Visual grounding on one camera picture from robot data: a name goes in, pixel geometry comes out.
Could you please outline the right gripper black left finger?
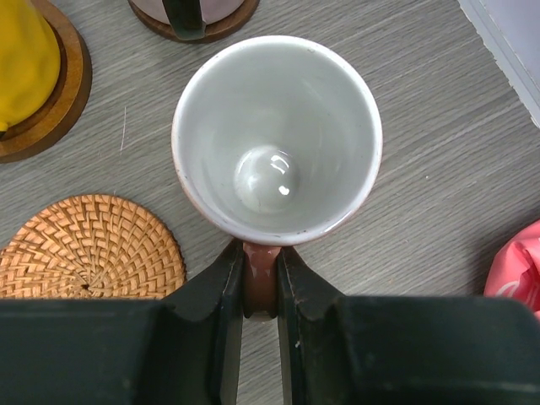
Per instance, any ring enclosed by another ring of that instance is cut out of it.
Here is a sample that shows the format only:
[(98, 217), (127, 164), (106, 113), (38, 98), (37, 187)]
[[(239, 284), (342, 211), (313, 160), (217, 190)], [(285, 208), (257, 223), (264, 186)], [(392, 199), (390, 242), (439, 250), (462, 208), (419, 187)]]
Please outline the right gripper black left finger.
[(4, 299), (4, 404), (233, 404), (244, 253), (161, 300)]

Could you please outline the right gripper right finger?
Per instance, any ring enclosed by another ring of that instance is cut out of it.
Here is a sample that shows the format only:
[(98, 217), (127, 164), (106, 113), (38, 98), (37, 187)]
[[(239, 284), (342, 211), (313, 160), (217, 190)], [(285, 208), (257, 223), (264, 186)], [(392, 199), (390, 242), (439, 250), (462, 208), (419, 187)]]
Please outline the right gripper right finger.
[(287, 404), (539, 401), (539, 323), (515, 300), (345, 295), (291, 247), (277, 278)]

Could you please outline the woven rattan coaster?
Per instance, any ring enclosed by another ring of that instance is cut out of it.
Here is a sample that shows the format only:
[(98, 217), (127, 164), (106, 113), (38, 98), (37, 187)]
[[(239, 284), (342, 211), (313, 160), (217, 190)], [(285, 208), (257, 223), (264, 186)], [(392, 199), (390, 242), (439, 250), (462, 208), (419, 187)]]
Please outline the woven rattan coaster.
[(69, 197), (29, 219), (1, 250), (4, 299), (163, 299), (186, 283), (181, 249), (146, 208)]

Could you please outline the pink mug white interior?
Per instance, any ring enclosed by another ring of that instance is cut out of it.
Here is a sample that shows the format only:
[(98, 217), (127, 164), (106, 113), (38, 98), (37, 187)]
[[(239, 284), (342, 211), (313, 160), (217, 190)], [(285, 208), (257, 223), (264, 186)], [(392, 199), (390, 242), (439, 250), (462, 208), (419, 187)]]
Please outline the pink mug white interior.
[(175, 171), (195, 209), (242, 243), (246, 317), (277, 315), (279, 253), (359, 210), (382, 146), (365, 80), (314, 41), (243, 40), (195, 72), (172, 122)]

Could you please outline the brown wooden saucer coaster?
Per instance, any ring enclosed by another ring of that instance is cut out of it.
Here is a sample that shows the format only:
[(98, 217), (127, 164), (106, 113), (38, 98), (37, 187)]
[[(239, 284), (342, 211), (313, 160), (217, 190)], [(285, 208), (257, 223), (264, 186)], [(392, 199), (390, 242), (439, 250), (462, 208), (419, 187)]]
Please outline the brown wooden saucer coaster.
[(60, 49), (57, 84), (31, 117), (1, 131), (1, 161), (37, 155), (63, 138), (80, 118), (92, 85), (92, 62), (84, 38), (70, 19), (49, 1), (30, 1), (51, 26)]

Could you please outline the dark wooden coaster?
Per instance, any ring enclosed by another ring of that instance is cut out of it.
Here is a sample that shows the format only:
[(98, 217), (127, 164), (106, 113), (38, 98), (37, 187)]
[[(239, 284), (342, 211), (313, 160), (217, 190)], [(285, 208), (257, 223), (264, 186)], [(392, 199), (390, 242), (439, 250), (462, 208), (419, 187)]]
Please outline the dark wooden coaster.
[(180, 43), (210, 43), (234, 34), (256, 12), (258, 1), (130, 1), (155, 34)]

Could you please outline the yellow mug black handle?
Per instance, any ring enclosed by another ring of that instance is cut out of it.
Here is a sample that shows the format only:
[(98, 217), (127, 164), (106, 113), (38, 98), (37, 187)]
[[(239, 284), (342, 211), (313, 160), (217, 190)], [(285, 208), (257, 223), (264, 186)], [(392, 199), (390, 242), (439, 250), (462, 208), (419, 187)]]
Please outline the yellow mug black handle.
[(54, 90), (61, 57), (57, 39), (30, 1), (1, 2), (1, 131), (36, 113)]

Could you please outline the purple mug black handle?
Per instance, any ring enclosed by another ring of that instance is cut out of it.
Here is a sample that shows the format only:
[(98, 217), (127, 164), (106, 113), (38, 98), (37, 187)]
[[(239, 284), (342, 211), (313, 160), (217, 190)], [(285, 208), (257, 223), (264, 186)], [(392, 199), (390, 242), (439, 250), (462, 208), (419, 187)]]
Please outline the purple mug black handle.
[(213, 24), (203, 21), (199, 1), (150, 1), (165, 9), (167, 22), (154, 18), (141, 8), (146, 2), (128, 1), (133, 13), (149, 30), (170, 41), (180, 43), (210, 43), (234, 34), (242, 28), (257, 9), (258, 1), (242, 3), (232, 14)]

